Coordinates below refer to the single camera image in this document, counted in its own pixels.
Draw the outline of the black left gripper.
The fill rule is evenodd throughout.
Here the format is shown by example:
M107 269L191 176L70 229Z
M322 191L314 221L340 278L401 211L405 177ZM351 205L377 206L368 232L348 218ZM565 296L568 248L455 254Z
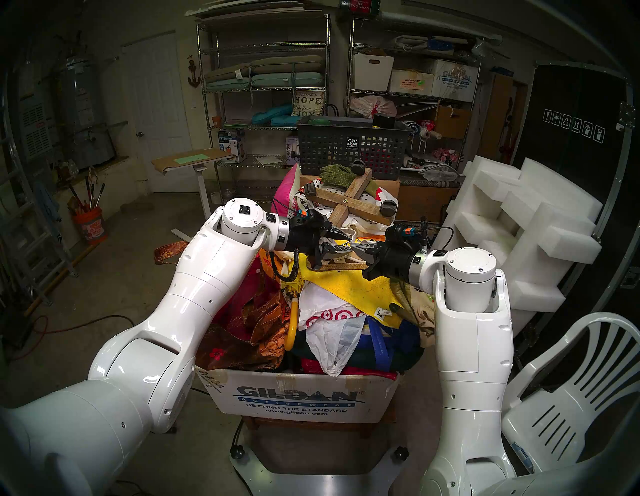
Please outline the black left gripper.
M352 241L353 235L341 229L332 229L327 217L319 211L305 211L288 219L289 233L287 236L287 251L299 253L314 253L320 246L321 265L354 264L359 258L353 255L350 243L338 245L322 243L320 239L328 232L330 241Z

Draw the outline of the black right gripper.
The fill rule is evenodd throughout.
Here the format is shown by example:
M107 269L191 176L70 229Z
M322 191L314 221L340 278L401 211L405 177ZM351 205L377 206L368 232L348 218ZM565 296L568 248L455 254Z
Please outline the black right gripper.
M377 254L386 246L385 264L383 259L376 259L367 269L362 271L365 280L376 280L379 277L400 280L409 283L409 272L415 257L415 243L410 241L356 241L351 243L355 254Z

